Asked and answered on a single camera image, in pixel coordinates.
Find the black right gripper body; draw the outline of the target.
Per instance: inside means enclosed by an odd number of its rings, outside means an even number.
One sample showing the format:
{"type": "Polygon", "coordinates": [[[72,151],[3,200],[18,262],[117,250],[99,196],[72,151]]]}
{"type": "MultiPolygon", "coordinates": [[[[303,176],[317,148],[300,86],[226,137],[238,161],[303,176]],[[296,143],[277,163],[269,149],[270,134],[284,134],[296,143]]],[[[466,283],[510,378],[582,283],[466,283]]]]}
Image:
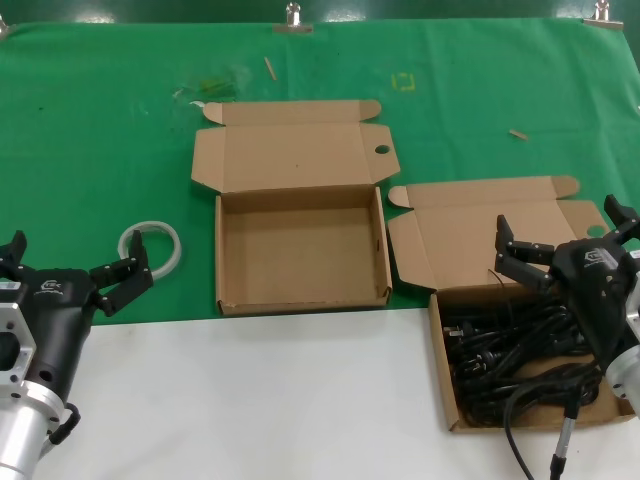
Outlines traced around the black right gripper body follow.
{"type": "Polygon", "coordinates": [[[626,320],[636,272],[627,250],[603,238],[574,240],[555,250],[549,274],[603,371],[639,344],[626,320]]]}

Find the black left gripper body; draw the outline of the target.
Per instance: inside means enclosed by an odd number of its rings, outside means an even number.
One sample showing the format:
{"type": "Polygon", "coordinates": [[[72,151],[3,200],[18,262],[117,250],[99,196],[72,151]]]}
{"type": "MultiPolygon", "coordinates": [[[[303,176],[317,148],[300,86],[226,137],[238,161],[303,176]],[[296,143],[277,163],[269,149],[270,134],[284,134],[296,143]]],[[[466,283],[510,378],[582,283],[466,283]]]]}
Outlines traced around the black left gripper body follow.
{"type": "Polygon", "coordinates": [[[1,301],[19,306],[35,341],[25,379],[66,401],[96,311],[95,284],[80,269],[22,267],[14,275],[2,272],[1,280],[19,284],[3,287],[1,301]]]}

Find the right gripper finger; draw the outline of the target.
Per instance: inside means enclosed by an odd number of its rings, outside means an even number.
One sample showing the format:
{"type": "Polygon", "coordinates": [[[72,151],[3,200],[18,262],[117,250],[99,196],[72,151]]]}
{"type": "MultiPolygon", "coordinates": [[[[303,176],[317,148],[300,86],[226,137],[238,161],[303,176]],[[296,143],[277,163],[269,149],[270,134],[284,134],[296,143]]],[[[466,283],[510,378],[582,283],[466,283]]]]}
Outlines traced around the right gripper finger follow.
{"type": "Polygon", "coordinates": [[[495,249],[497,273],[535,291],[548,291],[551,288],[552,276],[537,268],[537,265],[551,266],[554,246],[516,240],[506,217],[498,215],[495,249]]]}
{"type": "Polygon", "coordinates": [[[604,200],[604,211],[614,225],[614,228],[604,235],[604,240],[624,245],[631,239],[639,239],[639,215],[635,209],[623,206],[613,194],[609,194],[604,200]]]}

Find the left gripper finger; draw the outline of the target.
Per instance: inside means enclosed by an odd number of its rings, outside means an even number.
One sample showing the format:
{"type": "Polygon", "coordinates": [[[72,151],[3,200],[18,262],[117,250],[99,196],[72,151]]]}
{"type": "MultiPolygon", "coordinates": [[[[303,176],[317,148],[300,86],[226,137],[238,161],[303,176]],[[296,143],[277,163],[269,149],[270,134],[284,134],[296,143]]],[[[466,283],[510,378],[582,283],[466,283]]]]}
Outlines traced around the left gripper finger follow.
{"type": "Polygon", "coordinates": [[[139,230],[132,232],[129,247],[129,257],[89,271],[96,287],[93,295],[94,304],[107,317],[118,313],[154,284],[147,251],[139,230]]]}
{"type": "Polygon", "coordinates": [[[27,239],[22,230],[17,230],[12,240],[1,246],[0,275],[2,279],[20,279],[23,270],[22,257],[27,248],[27,239]]]}

